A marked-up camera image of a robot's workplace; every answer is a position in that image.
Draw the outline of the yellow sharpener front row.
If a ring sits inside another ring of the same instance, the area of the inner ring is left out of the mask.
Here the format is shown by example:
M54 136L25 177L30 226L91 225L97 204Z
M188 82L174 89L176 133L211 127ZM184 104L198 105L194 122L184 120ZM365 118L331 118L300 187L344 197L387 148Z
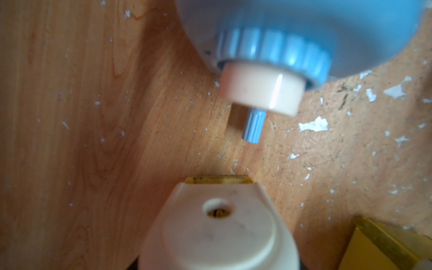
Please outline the yellow sharpener front row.
M432 239L371 218L355 217L340 270L430 270Z

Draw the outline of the yellow sharpener row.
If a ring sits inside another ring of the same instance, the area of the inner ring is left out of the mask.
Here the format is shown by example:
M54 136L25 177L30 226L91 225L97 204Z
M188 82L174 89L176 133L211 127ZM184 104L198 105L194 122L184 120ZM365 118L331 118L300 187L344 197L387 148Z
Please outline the yellow sharpener row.
M141 270L298 270L294 237L247 176L178 183L144 239Z
M371 218L355 217L340 270L430 270L432 239Z

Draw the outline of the yellow sharpener back row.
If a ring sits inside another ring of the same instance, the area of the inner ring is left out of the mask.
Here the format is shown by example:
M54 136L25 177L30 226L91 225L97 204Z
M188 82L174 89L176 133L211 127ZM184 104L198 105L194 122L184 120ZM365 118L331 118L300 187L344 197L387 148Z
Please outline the yellow sharpener back row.
M178 183L144 239L141 270L298 270L294 237L247 176Z

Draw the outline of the blue sharpener back row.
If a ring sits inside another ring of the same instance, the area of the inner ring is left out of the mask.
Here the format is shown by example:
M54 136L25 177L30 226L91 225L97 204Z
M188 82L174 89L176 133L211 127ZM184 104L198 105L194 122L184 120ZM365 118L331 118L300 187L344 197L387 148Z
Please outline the blue sharpener back row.
M303 94L389 61L419 28L425 1L177 1L182 27L220 96L249 108L243 140L268 112L295 116Z

